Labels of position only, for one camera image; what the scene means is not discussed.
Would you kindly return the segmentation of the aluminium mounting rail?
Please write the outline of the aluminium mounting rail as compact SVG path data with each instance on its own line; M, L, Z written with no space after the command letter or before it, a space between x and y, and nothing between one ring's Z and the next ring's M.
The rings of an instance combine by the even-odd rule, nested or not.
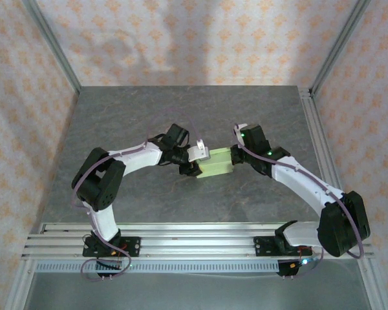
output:
M273 236L280 223L123 223L124 236L141 239L140 259L234 260L255 258L253 238ZM45 223L28 236L24 259L81 260L91 226Z

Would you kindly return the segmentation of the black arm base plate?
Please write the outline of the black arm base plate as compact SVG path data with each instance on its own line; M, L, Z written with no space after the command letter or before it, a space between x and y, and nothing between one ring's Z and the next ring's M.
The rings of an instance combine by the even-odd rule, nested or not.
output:
M312 256L312 249L289 245L280 236L255 236L253 238L256 256Z
M139 257L140 243L139 237L120 236L111 242L115 247L125 251L130 257ZM83 257L89 258L110 258L115 256L124 256L123 253L105 245L100 239L95 236L87 236L84 241Z

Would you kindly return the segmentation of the light green paper box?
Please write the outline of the light green paper box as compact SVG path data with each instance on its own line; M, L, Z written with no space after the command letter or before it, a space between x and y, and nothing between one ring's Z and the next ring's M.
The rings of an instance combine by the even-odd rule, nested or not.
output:
M201 173L197 178L208 178L233 172L230 148L210 150L210 158L199 161L199 168Z

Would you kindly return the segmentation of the black controller board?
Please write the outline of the black controller board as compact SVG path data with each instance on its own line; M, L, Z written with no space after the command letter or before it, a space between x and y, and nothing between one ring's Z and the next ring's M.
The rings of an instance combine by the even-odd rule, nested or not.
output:
M281 278L301 278L313 271L320 263L320 257L300 258L297 260L279 260L276 274Z

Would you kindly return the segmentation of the aluminium side rail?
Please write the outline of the aluminium side rail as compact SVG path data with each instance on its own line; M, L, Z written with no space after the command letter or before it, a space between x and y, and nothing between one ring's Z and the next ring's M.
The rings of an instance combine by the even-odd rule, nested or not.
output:
M344 184L334 163L334 158L327 141L327 135L323 129L321 117L310 90L308 88L298 88L298 91L314 145L321 178L328 184L343 190Z

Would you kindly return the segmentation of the aluminium frame leg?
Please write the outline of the aluminium frame leg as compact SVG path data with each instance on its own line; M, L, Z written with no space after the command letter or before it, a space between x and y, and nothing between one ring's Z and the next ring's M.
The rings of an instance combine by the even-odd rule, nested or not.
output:
M362 258L358 266L371 310L388 310L388 296L376 260Z
M5 310L24 310L36 265L36 260L22 260L20 262L6 301Z

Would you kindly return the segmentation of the aluminium frame upright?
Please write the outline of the aluminium frame upright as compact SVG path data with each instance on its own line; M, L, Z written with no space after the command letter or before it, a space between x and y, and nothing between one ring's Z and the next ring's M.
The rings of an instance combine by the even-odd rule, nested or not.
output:
M71 67L54 31L51 29L44 13L41 11L36 0L21 0L30 14L33 22L39 28L42 38L47 42L53 56L56 58L58 65L61 67L65 77L74 89L77 95L81 92L81 83Z
M322 85L328 78L335 62L338 60L345 45L349 41L353 31L363 17L371 0L357 0L354 8L351 10L345 24L340 30L335 42L332 45L325 61L323 62L312 86L308 89L312 98L315 98L321 90Z

